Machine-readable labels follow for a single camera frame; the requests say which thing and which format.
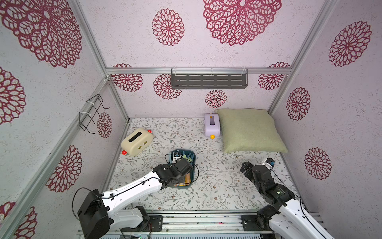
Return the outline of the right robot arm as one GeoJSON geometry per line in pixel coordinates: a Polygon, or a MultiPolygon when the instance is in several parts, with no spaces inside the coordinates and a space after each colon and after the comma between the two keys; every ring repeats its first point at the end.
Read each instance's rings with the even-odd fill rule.
{"type": "Polygon", "coordinates": [[[278,184],[272,177],[273,159],[265,164],[242,163],[240,172],[249,179],[268,203],[254,216],[242,215],[245,231],[271,230],[282,239],[332,239],[320,223],[303,207],[301,199],[286,186],[278,184]]]}

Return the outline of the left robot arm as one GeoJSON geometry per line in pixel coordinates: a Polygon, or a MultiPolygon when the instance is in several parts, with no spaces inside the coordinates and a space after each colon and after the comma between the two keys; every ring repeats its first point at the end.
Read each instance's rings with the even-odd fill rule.
{"type": "Polygon", "coordinates": [[[149,194],[174,186],[179,179],[191,173],[194,166],[186,159],[176,163],[160,164],[142,178],[111,191],[88,191],[77,212],[85,239],[100,239],[110,229],[145,229],[149,216],[143,207],[126,212],[121,210],[149,194]]]}

